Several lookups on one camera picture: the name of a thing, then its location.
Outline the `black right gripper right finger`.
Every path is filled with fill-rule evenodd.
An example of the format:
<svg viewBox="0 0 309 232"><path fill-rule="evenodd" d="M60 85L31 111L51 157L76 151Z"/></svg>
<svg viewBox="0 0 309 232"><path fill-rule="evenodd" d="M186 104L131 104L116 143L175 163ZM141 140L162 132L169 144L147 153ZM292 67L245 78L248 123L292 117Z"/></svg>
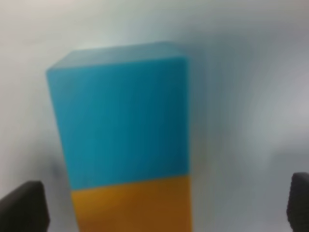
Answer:
<svg viewBox="0 0 309 232"><path fill-rule="evenodd" d="M292 175L287 204L287 220L294 232L309 232L309 174Z"/></svg>

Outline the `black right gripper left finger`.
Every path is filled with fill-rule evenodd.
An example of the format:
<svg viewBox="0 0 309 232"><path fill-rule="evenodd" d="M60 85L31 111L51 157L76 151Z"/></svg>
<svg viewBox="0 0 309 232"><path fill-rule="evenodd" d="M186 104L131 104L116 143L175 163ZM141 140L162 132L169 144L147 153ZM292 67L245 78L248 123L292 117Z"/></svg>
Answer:
<svg viewBox="0 0 309 232"><path fill-rule="evenodd" d="M0 200L2 232L46 232L50 224L41 181L28 181Z"/></svg>

